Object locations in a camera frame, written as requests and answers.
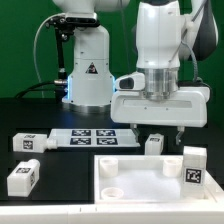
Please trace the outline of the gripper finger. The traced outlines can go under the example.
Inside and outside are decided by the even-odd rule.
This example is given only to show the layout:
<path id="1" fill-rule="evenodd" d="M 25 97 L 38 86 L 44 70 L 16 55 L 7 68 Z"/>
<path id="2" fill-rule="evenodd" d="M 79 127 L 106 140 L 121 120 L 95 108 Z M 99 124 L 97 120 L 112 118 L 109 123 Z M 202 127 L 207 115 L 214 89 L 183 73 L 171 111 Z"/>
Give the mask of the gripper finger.
<path id="1" fill-rule="evenodd" d="M 134 136 L 135 136 L 135 141 L 139 143 L 139 137 L 140 137 L 140 131 L 138 129 L 137 124 L 130 124 L 130 129 L 132 130 Z"/>
<path id="2" fill-rule="evenodd" d="M 177 127 L 177 135 L 175 137 L 176 145 L 179 145 L 181 143 L 181 137 L 185 132 L 185 127 L 184 126 L 178 126 Z"/>

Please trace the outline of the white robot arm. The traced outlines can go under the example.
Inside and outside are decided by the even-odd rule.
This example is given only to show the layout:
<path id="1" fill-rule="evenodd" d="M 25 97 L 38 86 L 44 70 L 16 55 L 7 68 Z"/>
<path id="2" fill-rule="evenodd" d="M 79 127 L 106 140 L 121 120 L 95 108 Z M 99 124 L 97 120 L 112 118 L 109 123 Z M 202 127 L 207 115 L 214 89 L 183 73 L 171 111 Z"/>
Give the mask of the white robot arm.
<path id="1" fill-rule="evenodd" d="M 136 71 L 114 79 L 109 72 L 109 34 L 99 12 L 115 11 L 130 0 L 53 0 L 61 23 L 75 37 L 74 69 L 63 104 L 80 112 L 108 108 L 116 123 L 202 127 L 210 90 L 194 78 L 178 85 L 182 60 L 206 59 L 218 43 L 210 0 L 191 0 L 181 14 L 178 0 L 142 0 L 135 27 Z"/>

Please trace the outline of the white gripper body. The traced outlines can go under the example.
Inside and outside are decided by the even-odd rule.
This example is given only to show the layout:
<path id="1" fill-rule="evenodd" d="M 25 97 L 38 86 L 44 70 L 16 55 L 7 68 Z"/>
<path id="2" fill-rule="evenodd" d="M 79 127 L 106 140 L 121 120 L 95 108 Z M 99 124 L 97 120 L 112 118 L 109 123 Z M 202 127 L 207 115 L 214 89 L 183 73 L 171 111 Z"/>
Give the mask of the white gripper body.
<path id="1" fill-rule="evenodd" d="M 203 127 L 207 123 L 208 87 L 181 87 L 168 99 L 153 101 L 142 92 L 117 91 L 111 118 L 116 123 Z"/>

